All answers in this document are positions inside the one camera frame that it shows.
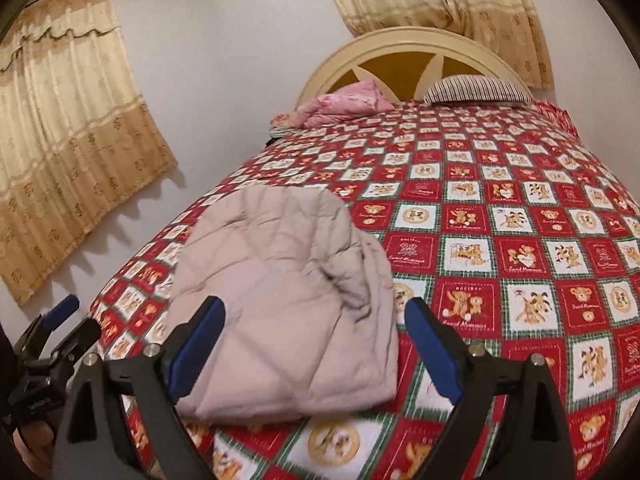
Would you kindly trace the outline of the person's left hand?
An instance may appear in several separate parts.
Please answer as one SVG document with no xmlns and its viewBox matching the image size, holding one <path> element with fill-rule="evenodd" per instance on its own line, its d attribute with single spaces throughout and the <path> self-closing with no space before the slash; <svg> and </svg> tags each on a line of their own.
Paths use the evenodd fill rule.
<svg viewBox="0 0 640 480">
<path fill-rule="evenodd" d="M 46 422 L 31 422 L 16 430 L 13 442 L 25 465 L 40 479 L 51 479 L 54 434 Z"/>
</svg>

